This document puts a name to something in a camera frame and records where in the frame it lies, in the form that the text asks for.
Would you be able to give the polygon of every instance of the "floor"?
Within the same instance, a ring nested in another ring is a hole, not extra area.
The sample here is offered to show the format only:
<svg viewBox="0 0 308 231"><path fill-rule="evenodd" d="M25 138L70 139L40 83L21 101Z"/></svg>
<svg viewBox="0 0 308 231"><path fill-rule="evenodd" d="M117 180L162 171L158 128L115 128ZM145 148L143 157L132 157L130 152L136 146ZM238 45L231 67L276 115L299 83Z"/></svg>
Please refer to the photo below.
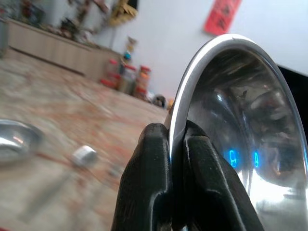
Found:
<svg viewBox="0 0 308 231"><path fill-rule="evenodd" d="M34 59L0 60L0 117L31 123L45 133L36 156L0 167L0 228L110 230L120 177L139 134L166 115ZM98 163L75 172L31 220L22 220L29 204L70 169L70 154L81 145L99 153Z"/></svg>

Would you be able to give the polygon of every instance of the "plastic container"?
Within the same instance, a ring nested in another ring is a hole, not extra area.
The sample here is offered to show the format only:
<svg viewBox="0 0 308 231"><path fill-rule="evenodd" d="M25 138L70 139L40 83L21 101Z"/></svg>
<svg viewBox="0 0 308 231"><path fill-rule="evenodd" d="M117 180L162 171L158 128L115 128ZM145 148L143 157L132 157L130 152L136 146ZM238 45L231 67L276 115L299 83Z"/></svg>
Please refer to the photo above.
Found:
<svg viewBox="0 0 308 231"><path fill-rule="evenodd" d="M107 87L116 89L121 79L121 75L118 73L118 69L119 66L116 60L108 60L108 63L106 64L105 75L101 79L101 83Z"/></svg>
<svg viewBox="0 0 308 231"><path fill-rule="evenodd" d="M124 74L120 80L118 90L120 92L131 95L135 88L136 68L130 65L125 65Z"/></svg>
<svg viewBox="0 0 308 231"><path fill-rule="evenodd" d="M141 99L141 100L146 100L146 94L147 94L146 89L139 88L138 86L135 88L134 97Z"/></svg>
<svg viewBox="0 0 308 231"><path fill-rule="evenodd" d="M148 89L149 81L150 81L150 68L146 66L140 67L139 76L137 78L137 87L140 89Z"/></svg>

